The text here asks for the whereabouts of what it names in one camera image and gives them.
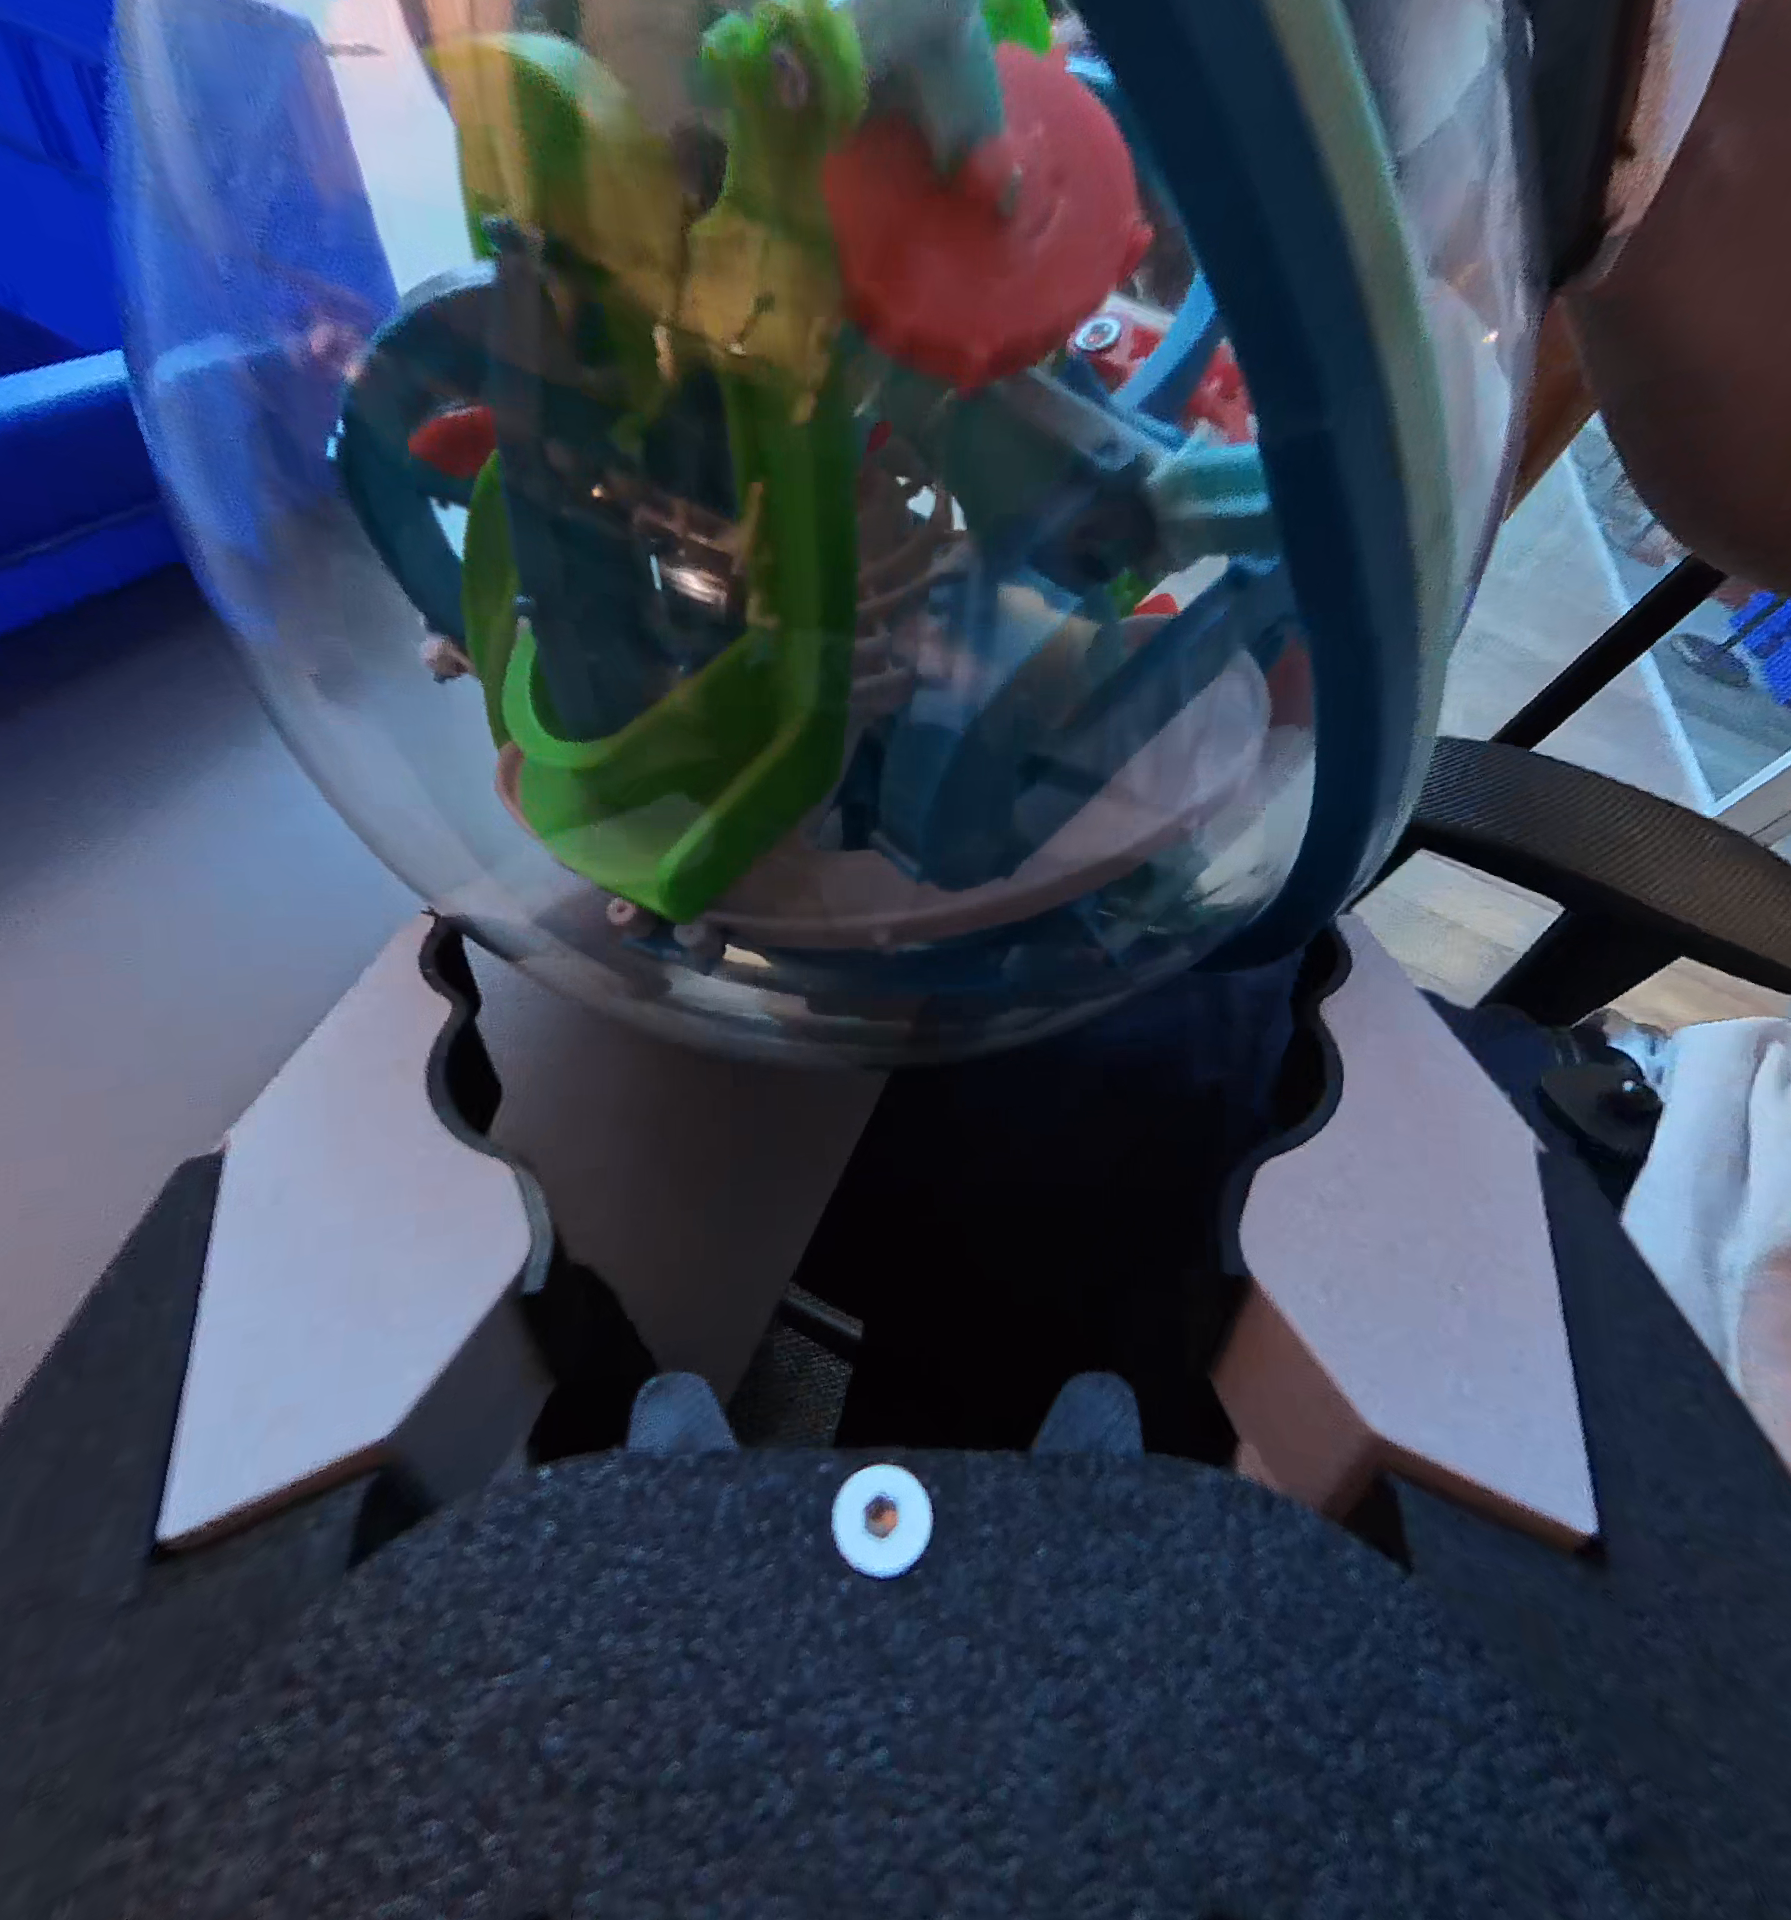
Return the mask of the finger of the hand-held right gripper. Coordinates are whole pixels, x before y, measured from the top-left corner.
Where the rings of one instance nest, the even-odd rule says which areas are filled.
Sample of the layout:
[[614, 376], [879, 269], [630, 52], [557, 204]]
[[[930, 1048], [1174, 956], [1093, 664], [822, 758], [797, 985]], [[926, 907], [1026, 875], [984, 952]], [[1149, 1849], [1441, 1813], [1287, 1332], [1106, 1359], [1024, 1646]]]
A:
[[1533, 171], [1547, 290], [1602, 279], [1694, 126], [1736, 2], [1529, 2]]

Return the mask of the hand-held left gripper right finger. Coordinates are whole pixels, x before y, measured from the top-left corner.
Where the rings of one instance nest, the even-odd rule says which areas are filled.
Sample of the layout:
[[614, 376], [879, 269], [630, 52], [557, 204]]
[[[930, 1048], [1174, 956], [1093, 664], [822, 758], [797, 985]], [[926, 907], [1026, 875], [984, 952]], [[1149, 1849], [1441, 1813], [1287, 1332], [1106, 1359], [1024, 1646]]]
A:
[[1238, 1472], [1342, 1521], [1380, 1475], [1556, 1549], [1600, 1530], [1537, 1144], [1359, 921], [1324, 1115], [1252, 1176], [1214, 1391]]

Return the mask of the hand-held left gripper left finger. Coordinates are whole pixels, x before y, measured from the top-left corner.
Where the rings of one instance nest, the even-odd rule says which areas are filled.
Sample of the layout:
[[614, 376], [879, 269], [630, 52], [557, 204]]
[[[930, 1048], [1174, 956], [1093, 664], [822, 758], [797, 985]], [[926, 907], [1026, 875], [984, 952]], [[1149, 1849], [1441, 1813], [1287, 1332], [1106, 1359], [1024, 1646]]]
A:
[[229, 1126], [159, 1549], [389, 1475], [427, 1512], [521, 1450], [557, 1250], [490, 1138], [502, 1089], [458, 931], [401, 929]]

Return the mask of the clear plastic maze ball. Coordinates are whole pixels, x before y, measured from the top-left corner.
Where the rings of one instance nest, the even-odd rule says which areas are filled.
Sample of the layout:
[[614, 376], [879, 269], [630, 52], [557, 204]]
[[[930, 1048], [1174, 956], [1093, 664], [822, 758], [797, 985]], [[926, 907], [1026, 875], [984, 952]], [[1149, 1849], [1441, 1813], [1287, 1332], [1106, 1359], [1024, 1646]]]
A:
[[691, 1043], [1031, 1043], [1397, 856], [1529, 60], [1519, 5], [117, 5], [135, 410], [439, 919]]

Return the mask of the black office chair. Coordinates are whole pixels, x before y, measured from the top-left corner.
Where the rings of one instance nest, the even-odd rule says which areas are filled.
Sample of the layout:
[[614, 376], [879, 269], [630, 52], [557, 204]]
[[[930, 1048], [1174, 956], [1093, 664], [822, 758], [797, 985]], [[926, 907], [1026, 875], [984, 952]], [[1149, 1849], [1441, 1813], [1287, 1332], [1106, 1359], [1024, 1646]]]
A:
[[1379, 870], [1428, 852], [1551, 900], [1561, 915], [1483, 1006], [1551, 1034], [1696, 962], [1791, 996], [1791, 865], [1750, 835], [1537, 747], [1726, 583], [1689, 557], [1488, 738], [1441, 736]]

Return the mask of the blue plastic bin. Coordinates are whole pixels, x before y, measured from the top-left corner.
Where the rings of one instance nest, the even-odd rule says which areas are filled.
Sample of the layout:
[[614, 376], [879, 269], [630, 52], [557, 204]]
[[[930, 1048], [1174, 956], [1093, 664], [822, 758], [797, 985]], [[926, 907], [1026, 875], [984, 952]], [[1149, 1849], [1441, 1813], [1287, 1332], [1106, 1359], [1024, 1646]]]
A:
[[117, 5], [0, 5], [0, 637], [193, 563], [256, 624], [283, 518], [399, 292], [337, 77], [386, 5], [148, 5], [148, 126]]

